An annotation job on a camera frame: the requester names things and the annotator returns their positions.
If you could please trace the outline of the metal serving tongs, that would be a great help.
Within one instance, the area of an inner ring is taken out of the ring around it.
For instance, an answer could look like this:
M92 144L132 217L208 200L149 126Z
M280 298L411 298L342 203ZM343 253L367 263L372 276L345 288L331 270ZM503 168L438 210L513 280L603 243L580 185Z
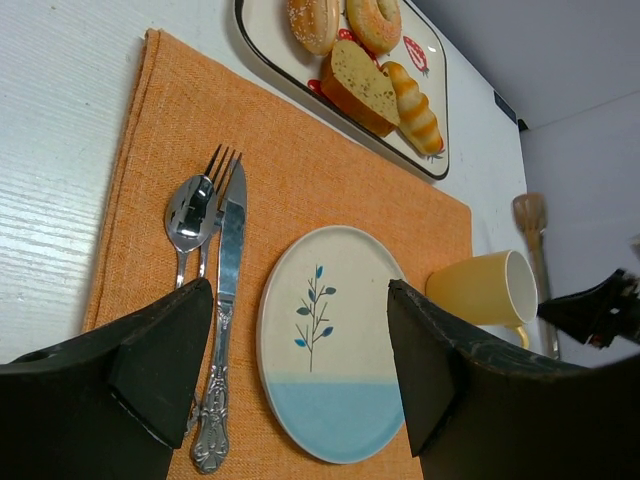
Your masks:
M551 298L547 265L544 256L544 233L547 227L547 208L541 193L525 193L512 201L515 224L524 236L536 280L539 302ZM556 328L544 320L539 320L540 339L543 353L560 359Z

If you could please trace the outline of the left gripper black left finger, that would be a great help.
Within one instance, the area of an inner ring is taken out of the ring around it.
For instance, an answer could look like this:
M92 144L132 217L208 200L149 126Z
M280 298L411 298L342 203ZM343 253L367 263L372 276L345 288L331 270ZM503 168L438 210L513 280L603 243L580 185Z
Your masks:
M164 479L182 445L213 295L194 280L1 367L4 479Z

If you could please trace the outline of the sliced loaf bread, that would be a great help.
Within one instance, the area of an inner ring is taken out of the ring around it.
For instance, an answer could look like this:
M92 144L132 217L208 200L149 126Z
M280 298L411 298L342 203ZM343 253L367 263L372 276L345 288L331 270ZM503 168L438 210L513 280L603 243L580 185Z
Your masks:
M384 138L400 124L396 94L388 76L351 40L338 40L323 60L322 93L346 116Z

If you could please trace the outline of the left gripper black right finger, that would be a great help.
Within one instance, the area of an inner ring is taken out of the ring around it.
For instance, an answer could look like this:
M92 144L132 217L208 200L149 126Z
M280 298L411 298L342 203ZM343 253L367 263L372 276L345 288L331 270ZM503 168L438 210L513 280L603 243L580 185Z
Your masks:
M508 343L401 280L387 317L410 450L426 479L635 479L639 360L598 368Z

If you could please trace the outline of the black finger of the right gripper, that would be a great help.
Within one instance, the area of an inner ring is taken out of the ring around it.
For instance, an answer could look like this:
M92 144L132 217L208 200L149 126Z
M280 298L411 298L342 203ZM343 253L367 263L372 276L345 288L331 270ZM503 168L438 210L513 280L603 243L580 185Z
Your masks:
M639 343L639 277L617 269L595 287L549 299L538 317L581 344L609 347L616 337Z

